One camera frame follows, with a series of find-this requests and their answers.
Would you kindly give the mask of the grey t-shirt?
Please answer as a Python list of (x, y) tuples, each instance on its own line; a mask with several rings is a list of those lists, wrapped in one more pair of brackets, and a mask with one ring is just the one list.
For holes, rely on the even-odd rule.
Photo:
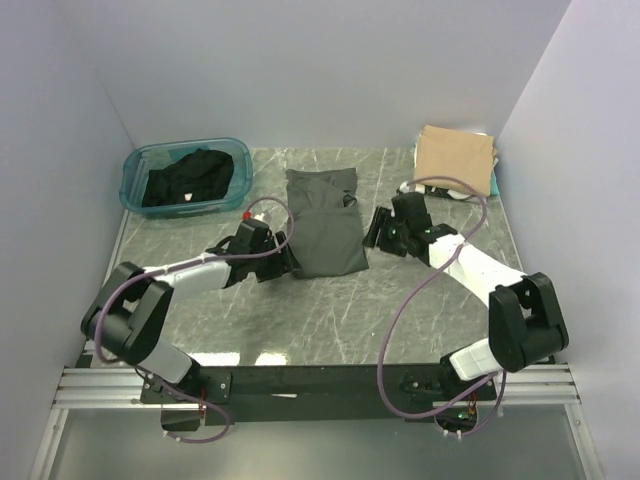
[(299, 279), (339, 277), (369, 268), (356, 197), (355, 168), (286, 171), (287, 202), (294, 216), (289, 242)]

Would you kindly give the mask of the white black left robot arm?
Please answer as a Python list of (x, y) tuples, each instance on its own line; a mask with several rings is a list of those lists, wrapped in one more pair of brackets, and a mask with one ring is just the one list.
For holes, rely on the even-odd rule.
[(278, 279), (300, 269), (284, 232), (256, 219), (192, 259), (162, 267), (116, 266), (81, 322), (81, 332), (115, 359), (164, 380), (176, 401), (202, 388), (200, 364), (161, 338), (172, 304), (209, 290), (230, 288), (253, 274)]

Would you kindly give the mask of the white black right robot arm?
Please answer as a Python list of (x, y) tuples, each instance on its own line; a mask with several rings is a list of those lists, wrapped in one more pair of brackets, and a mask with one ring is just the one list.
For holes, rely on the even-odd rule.
[(434, 224), (419, 193), (393, 197), (391, 208), (378, 206), (363, 246), (410, 255), (456, 280), (487, 307), (487, 337), (441, 358), (439, 387), (449, 398), (464, 397), (475, 379), (519, 372), (569, 345), (551, 279), (510, 268), (450, 225)]

